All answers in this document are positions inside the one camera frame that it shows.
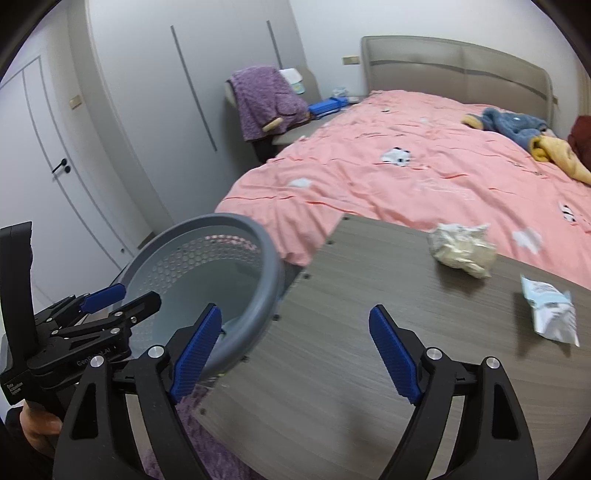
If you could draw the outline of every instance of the metal screw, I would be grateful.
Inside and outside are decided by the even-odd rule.
[[[150,358],[160,358],[164,355],[164,348],[160,345],[153,346],[150,350],[148,350],[148,356]]]
[[[430,348],[429,350],[427,350],[427,356],[431,360],[439,360],[439,359],[441,359],[443,354],[442,354],[441,350],[438,350],[437,348]]]
[[[491,368],[499,368],[501,366],[501,362],[499,362],[495,357],[490,356],[486,359],[486,364]]]
[[[102,358],[100,355],[97,355],[97,356],[92,357],[92,360],[90,361],[90,366],[97,368],[97,367],[100,367],[104,362],[105,362],[105,359]]]

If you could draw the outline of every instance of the white snack bag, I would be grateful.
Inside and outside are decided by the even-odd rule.
[[[486,240],[488,228],[489,225],[471,228],[440,223],[429,233],[429,251],[448,267],[461,268],[476,278],[490,277],[496,246]]]
[[[560,293],[549,283],[528,280],[523,275],[521,287],[533,310],[535,332],[549,340],[580,346],[570,292]]]

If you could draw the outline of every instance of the purple towel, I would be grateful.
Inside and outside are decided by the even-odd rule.
[[[193,412],[206,394],[207,389],[197,385],[193,393],[179,402],[176,409],[185,432],[191,439],[195,452],[197,452],[212,480],[265,480],[261,475],[242,463],[238,457],[228,452],[195,419]],[[142,463],[145,472],[149,476],[158,480],[164,479],[153,451],[148,452]]]
[[[267,135],[284,134],[288,127],[307,120],[308,104],[299,98],[275,67],[250,67],[234,72],[234,89],[242,135],[252,141]],[[283,123],[265,133],[262,127],[278,117]]]

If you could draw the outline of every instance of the finger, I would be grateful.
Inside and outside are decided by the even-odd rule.
[[[41,452],[48,457],[53,457],[55,455],[55,450],[47,437],[44,435],[36,435],[31,434],[23,431],[25,438],[29,442],[29,444],[38,452]]]
[[[45,410],[31,408],[27,403],[22,408],[21,426],[23,432],[31,435],[58,435],[61,431],[61,420]]]

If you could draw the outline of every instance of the light switch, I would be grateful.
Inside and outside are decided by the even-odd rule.
[[[359,65],[360,63],[359,56],[343,57],[343,65]]]
[[[80,95],[76,95],[72,100],[70,100],[70,108],[73,110],[74,108],[78,108],[82,105],[82,97]]]

